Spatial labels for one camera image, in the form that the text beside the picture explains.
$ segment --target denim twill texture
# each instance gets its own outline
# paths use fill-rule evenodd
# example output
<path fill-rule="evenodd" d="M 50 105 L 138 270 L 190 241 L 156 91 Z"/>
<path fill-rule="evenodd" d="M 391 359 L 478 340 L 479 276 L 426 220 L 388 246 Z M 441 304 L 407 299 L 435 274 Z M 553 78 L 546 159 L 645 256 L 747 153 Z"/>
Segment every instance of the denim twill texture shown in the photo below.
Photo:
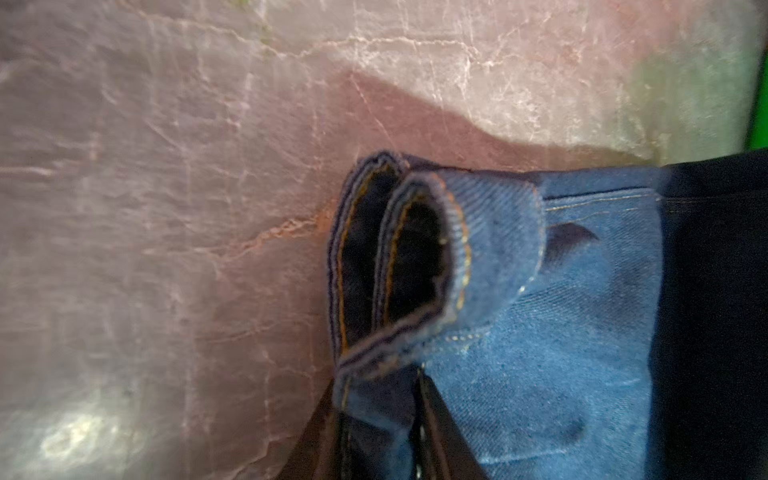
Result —
<path fill-rule="evenodd" d="M 759 478 L 766 183 L 766 151 L 528 174 L 361 160 L 328 252 L 343 474 L 414 475 L 422 367 L 490 478 Z"/>

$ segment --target blue denim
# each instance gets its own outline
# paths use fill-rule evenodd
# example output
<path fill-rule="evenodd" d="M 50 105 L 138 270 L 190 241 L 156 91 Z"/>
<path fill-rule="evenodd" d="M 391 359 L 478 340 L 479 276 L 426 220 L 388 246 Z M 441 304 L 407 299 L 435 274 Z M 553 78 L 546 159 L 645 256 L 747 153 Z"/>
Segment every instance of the blue denim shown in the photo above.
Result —
<path fill-rule="evenodd" d="M 343 475 L 413 476 L 418 368 L 489 478 L 764 475 L 766 184 L 768 151 L 527 174 L 361 160 L 328 251 Z"/>

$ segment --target denim fabric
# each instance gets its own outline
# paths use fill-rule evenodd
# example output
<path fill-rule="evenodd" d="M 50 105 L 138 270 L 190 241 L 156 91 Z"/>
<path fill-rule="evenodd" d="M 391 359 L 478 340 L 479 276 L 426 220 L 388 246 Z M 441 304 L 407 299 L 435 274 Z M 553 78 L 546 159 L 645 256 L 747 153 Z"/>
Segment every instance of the denim fabric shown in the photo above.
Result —
<path fill-rule="evenodd" d="M 410 478 L 417 367 L 490 478 L 759 478 L 768 151 L 512 174 L 363 159 L 329 242 L 347 478 Z"/>

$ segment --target marble floor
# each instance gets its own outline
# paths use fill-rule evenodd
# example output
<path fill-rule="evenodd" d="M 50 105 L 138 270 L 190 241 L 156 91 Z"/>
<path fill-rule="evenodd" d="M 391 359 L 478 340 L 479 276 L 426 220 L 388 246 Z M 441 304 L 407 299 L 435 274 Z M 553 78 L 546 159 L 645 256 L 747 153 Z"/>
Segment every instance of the marble floor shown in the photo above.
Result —
<path fill-rule="evenodd" d="M 356 158 L 739 151 L 763 0 L 0 0 L 5 478 L 272 478 Z"/>

